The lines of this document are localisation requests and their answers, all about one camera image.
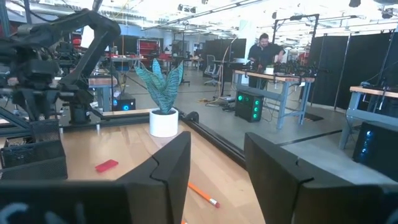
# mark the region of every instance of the orange pencil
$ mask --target orange pencil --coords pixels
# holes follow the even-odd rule
[[[198,187],[193,185],[191,182],[188,182],[188,187],[191,188],[194,192],[196,192],[198,195],[202,196],[204,199],[206,199],[208,202],[210,202],[212,205],[214,205],[216,208],[220,207],[220,203],[218,203],[215,199],[211,198],[209,195],[201,191]]]

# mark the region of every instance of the snake plant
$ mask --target snake plant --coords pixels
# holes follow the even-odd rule
[[[146,84],[150,97],[160,109],[161,114],[169,114],[177,97],[178,86],[182,79],[182,63],[165,77],[159,62],[154,59],[152,71],[145,66],[136,67],[136,73]]]

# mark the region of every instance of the wooden table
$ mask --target wooden table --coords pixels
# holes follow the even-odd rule
[[[361,86],[351,86],[349,90],[352,92],[351,99],[349,101],[348,109],[346,112],[346,124],[343,128],[343,132],[341,133],[340,142],[338,146],[339,149],[343,150],[345,148],[347,140],[351,134],[354,120],[356,119],[362,121],[375,121],[378,123],[388,124],[391,126],[398,126],[397,118],[358,109],[359,101],[362,99],[362,97],[365,96],[365,94],[382,96],[383,91],[367,89]],[[398,93],[387,91],[386,97],[398,98]]]
[[[145,113],[147,110],[109,112]],[[179,132],[192,136],[189,181],[221,204],[215,208],[191,189],[187,190],[183,219],[189,224],[264,223],[248,173],[185,123]],[[172,138],[155,138],[149,124],[101,128],[62,134],[69,180],[115,180],[150,158]],[[119,164],[101,174],[95,166],[109,159]]]
[[[275,77],[273,75],[265,75],[265,74],[260,74],[260,73],[256,73],[256,72],[246,72],[246,71],[241,71],[241,70],[234,70],[234,74],[238,75],[238,84],[237,84],[238,90],[247,91],[247,92],[250,92],[250,93],[253,93],[256,95],[261,95],[261,96],[264,96],[265,98],[270,98],[270,99],[280,102],[278,121],[277,121],[277,129],[281,129],[283,127],[284,118],[286,116],[299,116],[298,123],[303,124],[305,110],[307,107],[308,96],[310,94],[310,89],[311,89],[311,83],[313,83],[315,81],[315,78],[302,78],[301,79],[301,82],[305,83],[305,85],[304,85],[304,89],[303,89],[303,96],[302,96],[300,107],[297,111],[294,111],[292,113],[285,113],[287,97],[289,95],[289,87],[291,87],[291,85],[293,85],[293,84],[300,84],[299,77],[278,77],[278,76]],[[259,77],[259,78],[263,78],[266,80],[275,80],[277,82],[282,82],[283,83],[282,93],[274,93],[271,91],[262,90],[261,89],[261,79],[258,79],[258,81],[257,81],[257,88],[242,85],[241,84],[242,83],[242,75],[247,75],[249,77]]]

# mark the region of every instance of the floor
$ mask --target floor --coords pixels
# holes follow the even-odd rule
[[[134,73],[129,73],[126,91],[136,97],[137,109],[155,108],[156,105],[150,98],[144,82]],[[243,148],[244,133],[254,132],[284,149],[293,152],[302,159],[305,159],[322,169],[326,169],[355,184],[370,183],[396,183],[390,178],[357,164],[350,159],[352,156],[356,135],[353,134],[345,151],[338,150],[338,141],[341,129],[346,122],[344,112],[324,106],[308,104],[307,112],[323,117],[323,120],[316,122],[304,122],[298,125],[298,119],[286,117],[284,127],[276,129],[276,119],[272,118],[272,100],[268,100],[271,110],[265,109],[262,113],[262,121],[259,123],[248,123],[235,117],[233,112],[225,112],[220,107],[206,106],[199,101],[202,99],[212,100],[217,96],[217,87],[205,86],[203,83],[209,78],[203,78],[202,72],[194,69],[185,69],[184,79],[191,81],[190,86],[181,85],[175,106],[182,111],[199,113],[200,122],[222,135],[240,148]],[[226,84],[225,94],[233,95],[235,91],[230,83]],[[280,85],[269,84],[269,90],[281,92]],[[297,108],[299,105],[300,88],[291,87],[288,108]]]

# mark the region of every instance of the potted plant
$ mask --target potted plant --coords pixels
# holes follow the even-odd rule
[[[266,67],[266,70],[264,71],[264,74],[273,75],[274,74],[274,66],[273,65],[268,65]]]
[[[149,132],[159,138],[168,138],[178,133],[178,111],[173,108],[178,86],[182,80],[182,63],[165,77],[156,59],[152,72],[145,66],[136,67],[136,73],[146,84],[150,97],[158,108],[149,112]]]

